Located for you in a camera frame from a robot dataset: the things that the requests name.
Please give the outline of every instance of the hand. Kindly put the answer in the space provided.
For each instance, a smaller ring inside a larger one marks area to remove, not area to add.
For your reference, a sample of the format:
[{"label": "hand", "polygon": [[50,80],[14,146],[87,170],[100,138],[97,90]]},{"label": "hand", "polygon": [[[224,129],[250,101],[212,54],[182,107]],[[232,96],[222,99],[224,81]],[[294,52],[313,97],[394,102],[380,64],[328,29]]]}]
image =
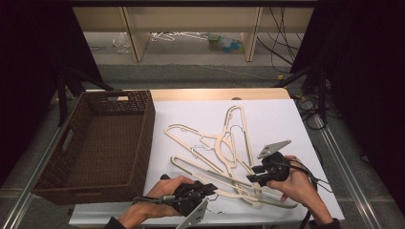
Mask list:
[{"label": "hand", "polygon": [[[193,184],[194,181],[184,176],[172,179],[161,179],[146,195],[149,198],[160,198],[173,195],[175,190],[183,183]],[[147,219],[181,216],[173,207],[156,203],[140,202],[132,205],[125,211],[118,221],[125,228],[134,228]]]},{"label": "hand", "polygon": [[[285,158],[292,160],[291,165],[301,167],[299,163],[293,161],[296,160],[295,156],[285,156]],[[267,187],[282,192],[281,201],[291,198],[302,203],[311,211],[317,225],[324,225],[333,221],[324,201],[319,197],[318,192],[304,172],[290,168],[289,176],[285,181],[271,180],[267,183]]]}]

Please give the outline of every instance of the person's left hand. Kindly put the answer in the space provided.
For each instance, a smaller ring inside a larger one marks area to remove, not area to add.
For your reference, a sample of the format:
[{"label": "person's left hand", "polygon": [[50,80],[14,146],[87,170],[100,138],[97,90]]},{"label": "person's left hand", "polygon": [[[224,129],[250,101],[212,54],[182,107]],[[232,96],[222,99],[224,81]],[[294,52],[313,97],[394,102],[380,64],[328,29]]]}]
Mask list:
[{"label": "person's left hand", "polygon": [[[173,195],[175,190],[183,183],[193,184],[194,181],[184,176],[178,176],[172,179],[161,179],[146,196],[149,198],[161,198],[163,196]],[[125,228],[134,228],[147,219],[174,216],[181,216],[181,214],[169,205],[139,202],[125,211],[122,216],[119,217],[118,221]]]}]

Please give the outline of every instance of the wicker basket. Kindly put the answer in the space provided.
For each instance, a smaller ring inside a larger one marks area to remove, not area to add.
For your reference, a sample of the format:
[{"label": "wicker basket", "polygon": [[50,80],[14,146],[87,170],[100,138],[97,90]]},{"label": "wicker basket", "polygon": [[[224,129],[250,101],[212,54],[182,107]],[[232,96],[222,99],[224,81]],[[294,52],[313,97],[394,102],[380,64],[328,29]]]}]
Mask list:
[{"label": "wicker basket", "polygon": [[32,193],[60,205],[142,196],[154,123],[149,91],[82,94]]}]

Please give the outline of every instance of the black sleeve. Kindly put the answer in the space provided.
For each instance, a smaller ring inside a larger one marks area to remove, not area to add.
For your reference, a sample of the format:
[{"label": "black sleeve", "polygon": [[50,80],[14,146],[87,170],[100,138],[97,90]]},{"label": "black sleeve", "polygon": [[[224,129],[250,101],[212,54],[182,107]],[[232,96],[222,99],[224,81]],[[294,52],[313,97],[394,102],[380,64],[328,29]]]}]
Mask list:
[{"label": "black sleeve", "polygon": [[312,220],[309,222],[309,228],[310,229],[340,229],[340,223],[339,223],[339,220],[333,219],[333,222],[331,222],[330,224],[326,224],[323,226],[317,226],[315,221]]},{"label": "black sleeve", "polygon": [[104,229],[126,229],[122,224],[115,218],[111,217]]}]

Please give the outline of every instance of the wrist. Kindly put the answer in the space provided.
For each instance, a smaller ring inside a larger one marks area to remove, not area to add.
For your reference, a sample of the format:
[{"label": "wrist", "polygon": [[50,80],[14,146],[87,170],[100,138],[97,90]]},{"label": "wrist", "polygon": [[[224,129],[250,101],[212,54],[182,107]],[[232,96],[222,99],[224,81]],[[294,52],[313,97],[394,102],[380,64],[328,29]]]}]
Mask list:
[{"label": "wrist", "polygon": [[307,207],[312,213],[313,219],[318,226],[333,222],[333,218],[331,217],[330,212],[322,199],[319,198],[311,203],[308,203]]},{"label": "wrist", "polygon": [[147,205],[150,204],[153,203],[137,203],[132,205],[118,218],[118,221],[125,228],[134,228],[140,225],[145,220],[147,220]]}]

